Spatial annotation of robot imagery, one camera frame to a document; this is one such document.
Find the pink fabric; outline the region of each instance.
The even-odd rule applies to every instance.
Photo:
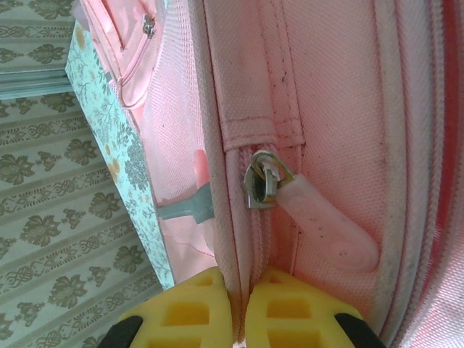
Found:
[[[215,218],[160,227],[176,281],[220,266],[236,339],[268,264],[354,305],[386,341],[415,312],[443,165],[444,73],[427,16],[407,1],[170,0],[141,139],[158,207],[192,196],[209,173]],[[346,216],[368,234],[377,268],[327,262],[292,207],[247,208],[244,173],[261,148],[330,202],[327,221]]]
[[[121,104],[133,110],[134,120],[139,123],[161,39],[159,24],[155,25],[152,38],[143,32],[144,16],[157,20],[154,3],[147,0],[80,2],[103,68],[115,79]]]
[[[82,8],[80,0],[74,0],[72,2],[71,14],[74,16],[75,20],[78,21],[82,28],[84,28],[87,31],[90,31],[90,26],[88,25],[86,13]]]
[[[187,0],[170,1],[164,36],[140,123],[147,169],[157,206],[189,198],[209,180],[204,153],[196,61]],[[217,265],[214,219],[160,220],[176,282]]]

